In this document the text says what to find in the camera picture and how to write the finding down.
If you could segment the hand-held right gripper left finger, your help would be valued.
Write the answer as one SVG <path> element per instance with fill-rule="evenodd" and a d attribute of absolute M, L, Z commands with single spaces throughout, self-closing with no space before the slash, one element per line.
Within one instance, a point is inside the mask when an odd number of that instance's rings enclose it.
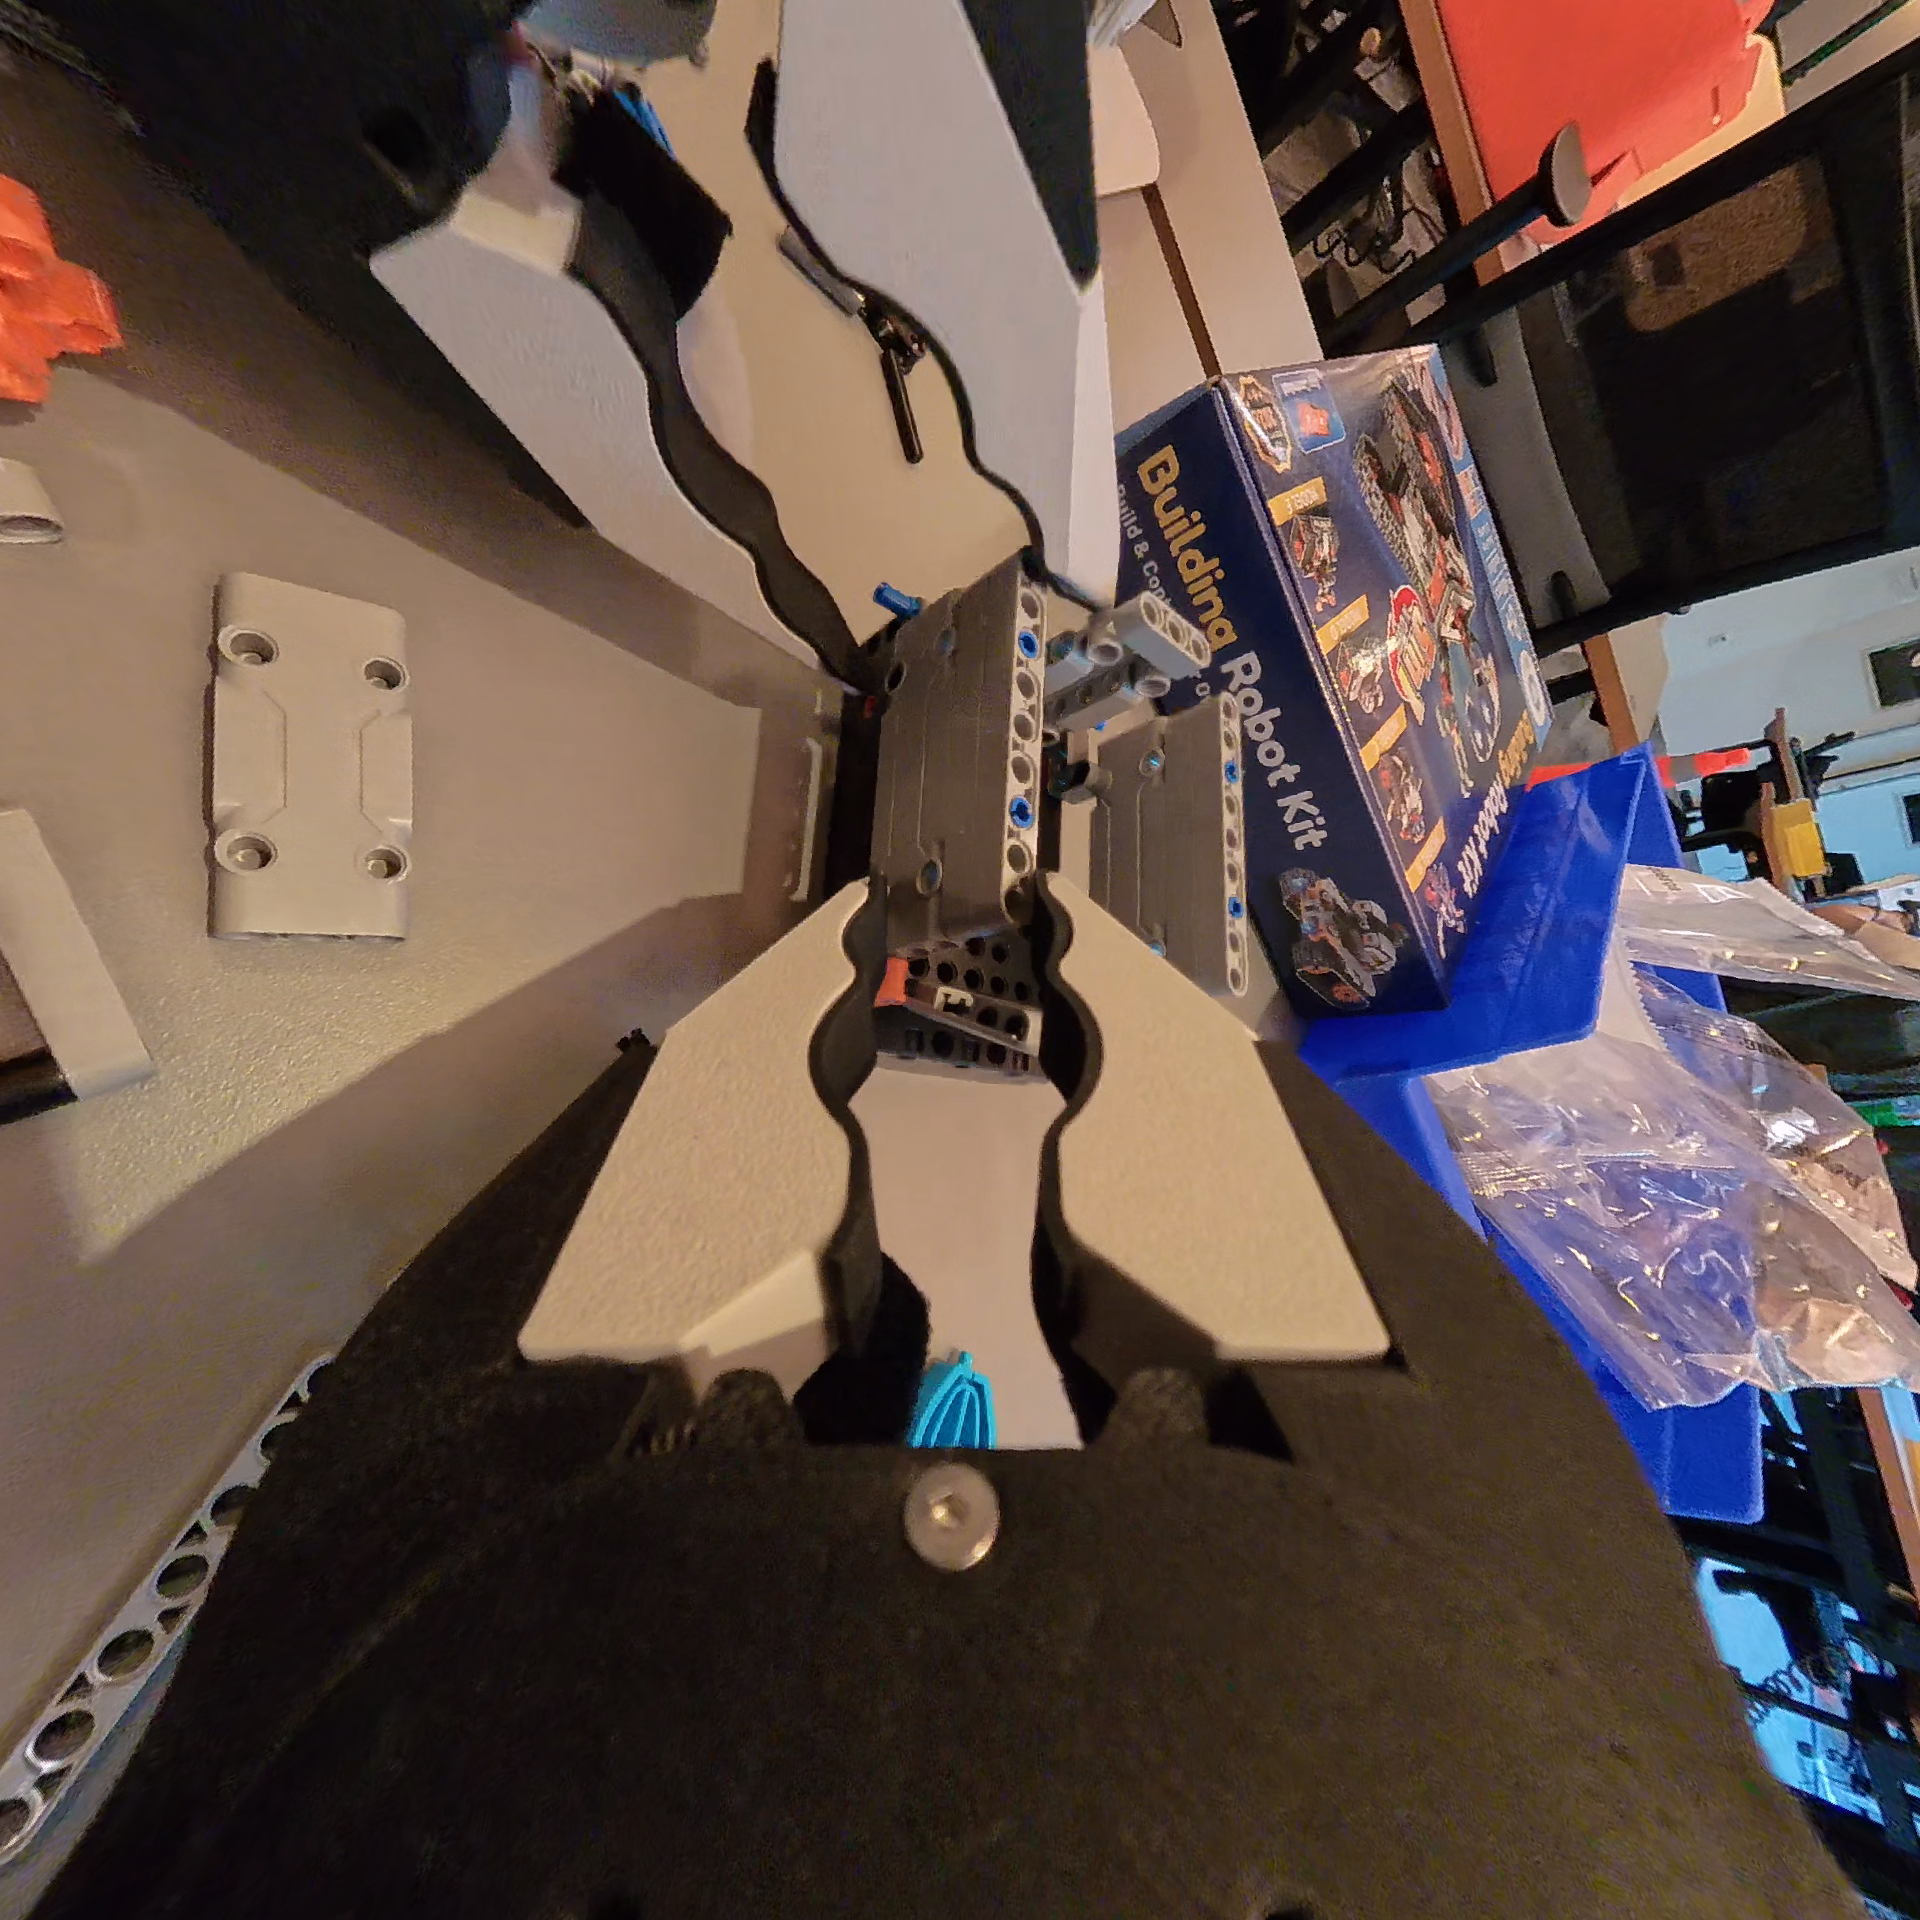
<path fill-rule="evenodd" d="M 881 1298 L 870 1150 L 885 891 L 857 880 L 668 1029 L 516 1331 L 532 1364 L 753 1370 L 790 1394 Z"/>

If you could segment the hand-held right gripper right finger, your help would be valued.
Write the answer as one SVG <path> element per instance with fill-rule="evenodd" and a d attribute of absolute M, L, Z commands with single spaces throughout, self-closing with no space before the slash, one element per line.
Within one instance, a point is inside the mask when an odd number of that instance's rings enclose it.
<path fill-rule="evenodd" d="M 1077 1426 L 1136 1372 L 1219 1381 L 1390 1354 L 1258 1032 L 1062 875 L 1039 875 L 1046 1129 L 1032 1312 Z"/>

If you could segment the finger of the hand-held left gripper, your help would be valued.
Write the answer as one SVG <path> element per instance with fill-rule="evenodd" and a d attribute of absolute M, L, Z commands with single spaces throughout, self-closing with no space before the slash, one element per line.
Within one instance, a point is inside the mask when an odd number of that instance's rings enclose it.
<path fill-rule="evenodd" d="M 766 165 L 812 253 L 924 335 L 1053 586 L 1109 604 L 1086 59 L 1086 2 L 784 2 Z"/>
<path fill-rule="evenodd" d="M 597 534 L 836 682 L 879 685 L 685 377 L 695 321 L 722 417 L 739 413 L 739 339 L 708 299 L 728 235 L 628 90 L 516 84 L 484 168 L 369 273 Z"/>

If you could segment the grey black robot model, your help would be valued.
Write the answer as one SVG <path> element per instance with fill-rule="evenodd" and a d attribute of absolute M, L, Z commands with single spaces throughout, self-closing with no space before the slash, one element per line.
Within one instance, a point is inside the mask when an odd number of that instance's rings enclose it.
<path fill-rule="evenodd" d="M 897 614 L 839 722 L 830 875 L 885 885 L 875 1043 L 916 1070 L 1032 1080 L 1035 880 L 1062 814 L 1086 894 L 1222 1001 L 1254 984 L 1249 744 L 1209 642 L 1145 591 L 1069 610 L 1026 556 Z"/>

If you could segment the grey axle connector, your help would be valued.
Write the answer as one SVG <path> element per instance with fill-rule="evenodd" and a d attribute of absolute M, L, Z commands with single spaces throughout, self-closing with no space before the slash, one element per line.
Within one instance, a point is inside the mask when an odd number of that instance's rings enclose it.
<path fill-rule="evenodd" d="M 777 230 L 777 253 L 845 317 L 866 321 L 863 294 L 831 267 L 826 267 L 826 258 L 795 228 Z"/>

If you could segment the teal brick separator tool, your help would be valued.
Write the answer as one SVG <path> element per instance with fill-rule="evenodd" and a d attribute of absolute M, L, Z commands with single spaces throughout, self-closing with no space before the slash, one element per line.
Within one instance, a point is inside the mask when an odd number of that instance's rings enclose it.
<path fill-rule="evenodd" d="M 967 1350 L 924 1364 L 902 1442 L 942 1452 L 989 1452 L 1000 1444 L 996 1382 Z"/>

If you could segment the blue plastic bin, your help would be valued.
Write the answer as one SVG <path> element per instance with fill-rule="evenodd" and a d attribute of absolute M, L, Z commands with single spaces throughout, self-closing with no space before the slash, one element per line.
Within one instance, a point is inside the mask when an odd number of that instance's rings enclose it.
<path fill-rule="evenodd" d="M 1596 1029 L 1605 958 L 1628 868 L 1679 868 L 1650 748 L 1530 786 L 1481 885 L 1453 997 L 1426 1014 L 1312 1023 L 1304 1059 L 1502 1260 L 1616 1413 L 1665 1513 L 1760 1519 L 1760 1400 L 1738 1382 L 1709 1407 L 1647 1409 L 1551 1298 L 1544 1276 L 1475 1214 L 1426 1077 Z"/>

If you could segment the grey flat panel piece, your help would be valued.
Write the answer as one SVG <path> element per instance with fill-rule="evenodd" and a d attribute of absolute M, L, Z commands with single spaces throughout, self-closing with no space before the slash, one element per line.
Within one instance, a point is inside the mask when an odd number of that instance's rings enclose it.
<path fill-rule="evenodd" d="M 397 945 L 412 669 L 397 610 L 227 571 L 210 628 L 208 938 Z"/>

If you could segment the clear plastic bag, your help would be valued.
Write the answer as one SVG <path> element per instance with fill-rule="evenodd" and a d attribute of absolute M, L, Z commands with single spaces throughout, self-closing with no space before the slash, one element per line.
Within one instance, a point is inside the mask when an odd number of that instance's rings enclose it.
<path fill-rule="evenodd" d="M 1622 868 L 1596 1029 L 1426 1077 L 1475 1209 L 1650 1409 L 1917 1389 L 1917 1260 L 1870 1124 L 1663 966 L 1917 1001 L 1888 938 L 1765 884 Z"/>

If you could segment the robot kit box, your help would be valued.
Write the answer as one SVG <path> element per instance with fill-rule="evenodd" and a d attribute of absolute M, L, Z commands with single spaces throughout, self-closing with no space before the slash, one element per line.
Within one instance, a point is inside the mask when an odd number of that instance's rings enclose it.
<path fill-rule="evenodd" d="M 1239 918 L 1304 1016 L 1426 1014 L 1551 727 L 1439 345 L 1209 377 L 1115 442 L 1118 591 L 1239 709 Z"/>

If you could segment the orange desk divider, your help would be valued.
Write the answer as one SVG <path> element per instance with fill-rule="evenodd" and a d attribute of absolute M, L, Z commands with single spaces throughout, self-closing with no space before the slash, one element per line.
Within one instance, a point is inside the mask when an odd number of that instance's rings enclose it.
<path fill-rule="evenodd" d="M 1435 2 L 1490 201 L 1579 132 L 1583 223 L 1785 113 L 1773 2 Z"/>

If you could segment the plain grey beam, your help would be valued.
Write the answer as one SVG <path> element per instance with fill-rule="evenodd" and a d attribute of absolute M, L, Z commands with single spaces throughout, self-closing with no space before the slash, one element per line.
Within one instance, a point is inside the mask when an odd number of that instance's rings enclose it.
<path fill-rule="evenodd" d="M 2 1754 L 2 1864 L 25 1863 L 81 1791 L 129 1708 L 154 1688 L 167 1660 L 204 1611 L 227 1562 L 244 1507 L 268 1471 L 272 1449 L 312 1402 L 335 1350 L 306 1355 L 279 1400 L 255 1418 L 240 1452 L 204 1483 L 154 1566 L 87 1628 L 78 1660 L 22 1718 Z"/>

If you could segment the black office chair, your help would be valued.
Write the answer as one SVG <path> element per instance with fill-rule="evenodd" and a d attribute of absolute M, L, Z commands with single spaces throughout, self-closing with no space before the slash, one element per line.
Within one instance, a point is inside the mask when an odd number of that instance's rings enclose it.
<path fill-rule="evenodd" d="M 1917 546 L 1917 46 L 1335 354 L 1435 344 L 1539 654 Z"/>

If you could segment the grey frame with black pins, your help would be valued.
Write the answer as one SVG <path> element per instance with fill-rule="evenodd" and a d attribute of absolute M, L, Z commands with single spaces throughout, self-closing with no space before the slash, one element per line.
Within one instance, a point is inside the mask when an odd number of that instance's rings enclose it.
<path fill-rule="evenodd" d="M 154 1077 L 154 1059 L 25 809 L 2 805 L 2 1124 Z"/>

